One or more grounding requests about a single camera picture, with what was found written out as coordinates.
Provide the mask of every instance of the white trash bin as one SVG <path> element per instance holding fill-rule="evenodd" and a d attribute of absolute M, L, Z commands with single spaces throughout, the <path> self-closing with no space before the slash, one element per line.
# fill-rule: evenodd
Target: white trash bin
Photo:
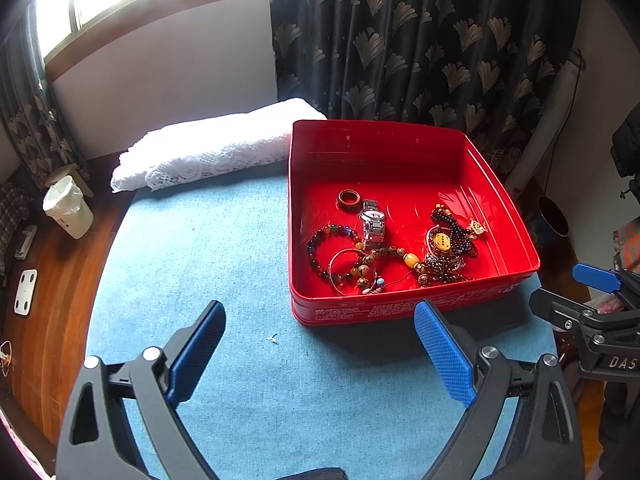
<path fill-rule="evenodd" d="M 57 181 L 44 197 L 42 208 L 73 238 L 81 238 L 91 227 L 94 214 L 70 175 Z"/>

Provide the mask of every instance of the red box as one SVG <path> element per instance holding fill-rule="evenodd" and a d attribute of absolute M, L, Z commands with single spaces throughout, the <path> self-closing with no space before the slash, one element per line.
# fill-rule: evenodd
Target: red box
<path fill-rule="evenodd" d="M 362 236 L 357 213 L 337 206 L 343 189 L 377 200 L 386 214 L 385 243 L 421 258 L 436 203 L 445 203 L 463 226 L 473 216 L 487 232 L 476 241 L 478 257 L 465 257 L 466 266 L 460 272 L 475 279 L 420 288 L 411 273 L 381 294 L 337 296 L 309 266 L 306 245 L 318 229 L 331 223 L 350 226 Z M 333 254 L 352 247 L 348 238 L 329 237 L 319 245 L 316 259 L 326 268 Z M 332 270 L 347 272 L 351 267 L 346 256 L 340 264 Z M 538 254 L 508 193 L 459 130 L 388 121 L 298 121 L 293 125 L 289 286 L 299 322 L 341 324 L 411 316 L 415 304 L 425 298 L 441 310 L 479 303 L 509 292 L 539 266 Z M 407 272 L 402 260 L 395 259 L 385 264 L 381 275 L 390 283 Z"/>

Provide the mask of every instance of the white wall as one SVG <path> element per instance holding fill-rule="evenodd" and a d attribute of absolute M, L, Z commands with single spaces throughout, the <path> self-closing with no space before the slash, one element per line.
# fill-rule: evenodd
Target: white wall
<path fill-rule="evenodd" d="M 53 86 L 87 158 L 167 124 L 277 101 L 269 0 L 225 0 L 149 23 Z"/>
<path fill-rule="evenodd" d="M 628 178 L 616 173 L 611 135 L 640 102 L 640 53 L 606 0 L 582 0 L 575 46 L 587 63 L 574 111 L 558 141 L 548 196 L 564 212 L 580 261 L 611 268 L 612 232 L 640 216 Z M 536 179 L 544 186 L 543 165 Z"/>
<path fill-rule="evenodd" d="M 14 152 L 14 147 L 4 134 L 0 126 L 0 183 L 4 182 L 20 166 L 20 160 Z"/>

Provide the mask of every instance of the white cord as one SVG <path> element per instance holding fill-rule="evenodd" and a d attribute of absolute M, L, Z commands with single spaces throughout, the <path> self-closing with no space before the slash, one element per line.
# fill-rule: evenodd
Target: white cord
<path fill-rule="evenodd" d="M 4 345 L 9 347 L 9 353 L 6 354 L 2 350 Z M 0 344 L 0 368 L 2 369 L 2 374 L 7 377 L 9 374 L 9 366 L 11 365 L 11 357 L 12 357 L 12 349 L 11 349 L 11 341 L 7 340 L 4 343 Z"/>

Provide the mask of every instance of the black cable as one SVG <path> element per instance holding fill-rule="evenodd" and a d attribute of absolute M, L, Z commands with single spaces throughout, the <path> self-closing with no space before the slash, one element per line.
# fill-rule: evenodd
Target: black cable
<path fill-rule="evenodd" d="M 569 117 L 571 117 L 571 112 L 574 109 L 575 94 L 578 91 L 578 81 L 580 81 L 580 74 L 582 73 L 582 60 L 583 60 L 581 50 L 579 48 L 576 48 L 576 50 L 578 52 L 578 56 L 580 56 L 580 66 L 578 67 L 578 75 L 575 78 L 574 95 L 571 97 L 571 105 L 569 106 L 569 112 L 566 115 L 566 118 L 564 119 L 564 123 L 562 123 L 562 127 L 560 128 L 560 131 L 556 135 L 556 141 L 554 142 L 554 146 L 551 149 L 551 160 L 549 161 L 549 169 L 546 172 L 545 191 L 543 193 L 543 196 L 546 196 L 546 188 L 549 185 L 549 177 L 551 176 L 551 169 L 553 168 L 553 165 L 554 165 L 554 154 L 556 153 L 556 146 L 558 145 L 558 140 L 560 140 L 560 136 L 562 135 L 562 132 L 564 132 L 564 127 L 569 122 Z"/>

